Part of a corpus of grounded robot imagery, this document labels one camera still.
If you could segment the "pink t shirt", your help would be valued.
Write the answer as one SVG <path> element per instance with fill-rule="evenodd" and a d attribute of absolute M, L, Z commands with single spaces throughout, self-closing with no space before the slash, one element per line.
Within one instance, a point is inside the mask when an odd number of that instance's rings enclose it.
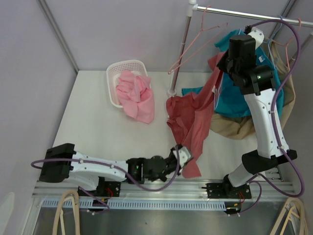
<path fill-rule="evenodd" d="M 155 118 L 151 77 L 125 70 L 118 81 L 115 90 L 125 114 L 136 121 L 150 124 Z"/>

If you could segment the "red t shirt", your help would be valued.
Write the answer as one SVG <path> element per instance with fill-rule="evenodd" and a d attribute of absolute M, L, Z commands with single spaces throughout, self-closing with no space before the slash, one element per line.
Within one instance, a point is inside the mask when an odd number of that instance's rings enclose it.
<path fill-rule="evenodd" d="M 223 55 L 224 53 L 220 52 L 208 60 L 212 73 L 198 94 L 190 92 L 183 96 L 170 97 L 166 101 L 169 116 L 167 124 L 175 141 L 187 147 L 193 156 L 182 171 L 184 178 L 201 177 L 197 160 L 203 152 L 204 140 L 209 135 L 215 100 L 218 97 L 216 91 L 223 78 L 223 72 L 217 64 Z"/>

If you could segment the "teal t shirt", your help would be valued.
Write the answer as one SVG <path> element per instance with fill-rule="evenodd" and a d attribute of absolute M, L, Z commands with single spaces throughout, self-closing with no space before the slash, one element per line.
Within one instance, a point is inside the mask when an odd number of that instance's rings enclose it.
<path fill-rule="evenodd" d="M 234 35 L 243 35 L 244 32 L 241 29 L 233 30 L 224 36 L 219 42 L 215 43 L 215 47 L 220 49 L 220 52 L 225 52 L 229 48 L 229 39 Z M 275 81 L 275 89 L 277 90 L 281 84 L 277 67 L 272 63 L 272 61 L 266 56 L 262 48 L 256 49 L 257 61 L 256 65 L 267 65 L 273 70 L 273 77 Z M 198 88 L 182 88 L 182 95 L 187 95 L 190 92 L 200 93 L 203 87 Z M 249 107 L 241 95 L 240 89 L 233 85 L 232 80 L 228 74 L 224 73 L 222 78 L 222 85 L 219 89 L 220 96 L 218 104 L 215 107 L 215 112 L 228 117 L 228 118 L 242 118 L 250 116 Z M 276 106 L 279 117 L 282 115 L 284 105 L 284 92 L 280 91 L 277 99 Z"/>

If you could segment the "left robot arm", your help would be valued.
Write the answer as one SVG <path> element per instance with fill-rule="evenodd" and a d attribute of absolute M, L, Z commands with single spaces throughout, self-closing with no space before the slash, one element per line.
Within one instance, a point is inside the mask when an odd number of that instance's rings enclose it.
<path fill-rule="evenodd" d="M 101 179 L 142 185 L 146 180 L 166 182 L 167 175 L 178 175 L 182 160 L 177 145 L 170 150 L 167 158 L 153 156 L 112 161 L 93 158 L 74 149 L 72 143 L 55 146 L 46 151 L 40 167 L 39 180 L 45 183 L 61 183 L 65 180 L 87 191 L 97 190 Z"/>

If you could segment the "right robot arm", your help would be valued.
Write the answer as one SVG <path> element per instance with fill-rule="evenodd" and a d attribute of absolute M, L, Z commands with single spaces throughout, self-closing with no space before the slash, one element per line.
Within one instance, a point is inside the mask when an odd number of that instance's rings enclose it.
<path fill-rule="evenodd" d="M 256 40 L 250 35 L 235 35 L 217 67 L 239 87 L 249 107 L 257 138 L 257 149 L 242 155 L 242 163 L 224 181 L 233 188 L 246 184 L 258 173 L 297 158 L 284 138 L 277 112 L 273 70 L 257 65 Z"/>

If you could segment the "beige t shirt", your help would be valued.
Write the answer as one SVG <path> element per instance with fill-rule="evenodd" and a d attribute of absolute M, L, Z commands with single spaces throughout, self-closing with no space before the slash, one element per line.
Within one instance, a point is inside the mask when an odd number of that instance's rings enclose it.
<path fill-rule="evenodd" d="M 270 49 L 273 57 L 277 60 L 278 75 L 280 82 L 282 83 L 290 70 L 281 60 L 276 46 L 277 44 L 272 43 Z M 263 47 L 262 49 L 269 58 L 267 46 Z M 295 104 L 295 90 L 291 77 L 286 81 L 282 90 L 284 92 L 284 105 L 282 115 L 279 118 L 281 126 L 284 127 Z M 250 135 L 255 134 L 251 116 L 230 118 L 222 116 L 216 112 L 211 119 L 210 129 L 217 134 L 234 140 L 242 140 Z"/>

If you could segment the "white perforated plastic basket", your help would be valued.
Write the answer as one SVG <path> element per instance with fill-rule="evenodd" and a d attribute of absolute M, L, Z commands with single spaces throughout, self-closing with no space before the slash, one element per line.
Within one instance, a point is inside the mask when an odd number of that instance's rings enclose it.
<path fill-rule="evenodd" d="M 135 75 L 148 75 L 144 63 L 139 60 L 125 60 L 113 63 L 108 66 L 106 70 L 106 79 L 110 102 L 114 107 L 120 110 L 123 109 L 123 107 L 119 102 L 116 93 L 116 86 L 119 84 L 118 78 L 120 77 L 121 73 L 126 70 L 131 71 Z"/>

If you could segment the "beige tubes lower left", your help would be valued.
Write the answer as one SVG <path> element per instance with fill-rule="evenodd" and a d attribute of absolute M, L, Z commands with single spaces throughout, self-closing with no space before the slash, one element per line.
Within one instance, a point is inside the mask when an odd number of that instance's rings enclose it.
<path fill-rule="evenodd" d="M 61 222 L 61 232 L 63 235 L 65 232 L 65 222 L 64 222 L 64 212 L 63 212 L 63 204 L 66 201 L 71 201 L 72 210 L 74 214 L 74 224 L 75 224 L 75 234 L 80 235 L 80 215 L 79 215 L 79 195 L 75 190 L 68 190 L 64 192 L 60 198 L 58 203 L 58 207 L 54 217 L 54 223 L 52 228 L 52 234 L 56 235 L 58 232 L 58 225 Z"/>

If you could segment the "beige tubes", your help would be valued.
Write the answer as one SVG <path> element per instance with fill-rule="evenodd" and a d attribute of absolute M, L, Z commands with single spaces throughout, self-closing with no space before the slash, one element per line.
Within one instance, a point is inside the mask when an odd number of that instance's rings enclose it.
<path fill-rule="evenodd" d="M 296 235 L 308 235 L 308 225 L 305 217 L 305 207 L 299 198 L 289 197 L 281 209 L 270 235 L 283 235 L 287 225 L 291 223 Z"/>
<path fill-rule="evenodd" d="M 63 204 L 66 201 L 71 201 L 72 210 L 74 214 L 74 224 L 75 224 L 75 234 L 80 235 L 80 215 L 79 215 L 79 195 L 75 190 L 68 190 L 64 192 L 60 198 L 58 203 L 58 207 L 54 217 L 54 223 L 52 228 L 52 234 L 56 235 L 58 232 L 58 225 L 61 222 L 61 232 L 63 235 L 65 232 L 65 222 L 64 222 L 64 212 L 63 212 Z"/>

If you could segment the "metal clothes rack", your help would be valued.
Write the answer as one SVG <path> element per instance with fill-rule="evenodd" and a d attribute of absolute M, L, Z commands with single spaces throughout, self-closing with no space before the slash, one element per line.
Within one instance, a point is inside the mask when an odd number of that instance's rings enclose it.
<path fill-rule="evenodd" d="M 297 21 L 289 18 L 279 18 L 279 17 L 272 17 L 272 16 L 265 16 L 265 15 L 258 15 L 258 14 L 252 14 L 252 13 L 244 13 L 244 12 L 238 12 L 238 11 L 230 11 L 230 10 L 223 10 L 223 9 L 217 9 L 212 8 L 211 6 L 208 7 L 202 7 L 197 4 L 196 0 L 190 0 L 188 2 L 188 8 L 186 13 L 186 25 L 185 25 L 185 31 L 184 35 L 182 37 L 182 43 L 180 48 L 180 53 L 178 60 L 169 68 L 168 74 L 171 76 L 171 83 L 169 90 L 167 91 L 167 94 L 169 97 L 175 96 L 177 94 L 176 92 L 176 83 L 179 75 L 179 69 L 181 67 L 181 60 L 185 54 L 185 43 L 188 35 L 188 30 L 190 27 L 191 18 L 193 15 L 193 12 L 199 11 L 203 13 L 213 13 L 213 14 L 219 14 L 219 15 L 227 15 L 227 16 L 233 16 L 233 17 L 239 17 L 239 18 L 245 18 L 245 19 L 253 19 L 258 21 L 266 21 L 266 22 L 279 22 L 279 23 L 289 23 L 291 25 L 301 25 L 303 27 L 313 27 L 312 22 L 306 22 L 306 21 Z"/>

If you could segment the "beige tubes lower right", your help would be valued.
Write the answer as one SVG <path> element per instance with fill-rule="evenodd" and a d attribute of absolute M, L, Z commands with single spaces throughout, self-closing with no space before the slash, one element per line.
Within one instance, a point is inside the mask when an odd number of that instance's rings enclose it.
<path fill-rule="evenodd" d="M 308 235 L 308 225 L 305 217 L 305 207 L 299 198 L 289 197 L 281 209 L 270 235 L 283 235 L 287 225 L 291 223 L 296 235 Z"/>

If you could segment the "pink hanger at rail end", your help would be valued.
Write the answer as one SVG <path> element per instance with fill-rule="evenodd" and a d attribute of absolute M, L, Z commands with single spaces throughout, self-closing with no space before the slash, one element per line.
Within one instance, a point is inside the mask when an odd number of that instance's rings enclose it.
<path fill-rule="evenodd" d="M 299 23 L 297 32 L 299 32 L 300 29 L 301 29 L 301 26 L 302 26 L 302 20 L 301 20 L 300 18 L 297 18 L 297 19 L 298 19 L 298 23 Z M 289 62 L 289 55 L 288 55 L 288 46 L 289 46 L 289 44 L 292 42 L 292 40 L 293 40 L 294 38 L 295 38 L 294 36 L 290 37 L 290 38 L 288 39 L 288 41 L 287 41 L 286 43 L 284 43 L 284 44 L 279 43 L 279 42 L 275 41 L 274 39 L 272 39 L 272 42 L 273 42 L 274 44 L 277 44 L 277 45 L 279 45 L 279 46 L 281 46 L 281 47 L 283 47 L 283 48 L 285 49 L 285 56 L 286 56 L 286 62 L 287 62 L 287 63 L 286 63 L 286 66 L 287 66 L 287 68 L 288 68 L 289 70 L 290 70 L 290 62 Z"/>

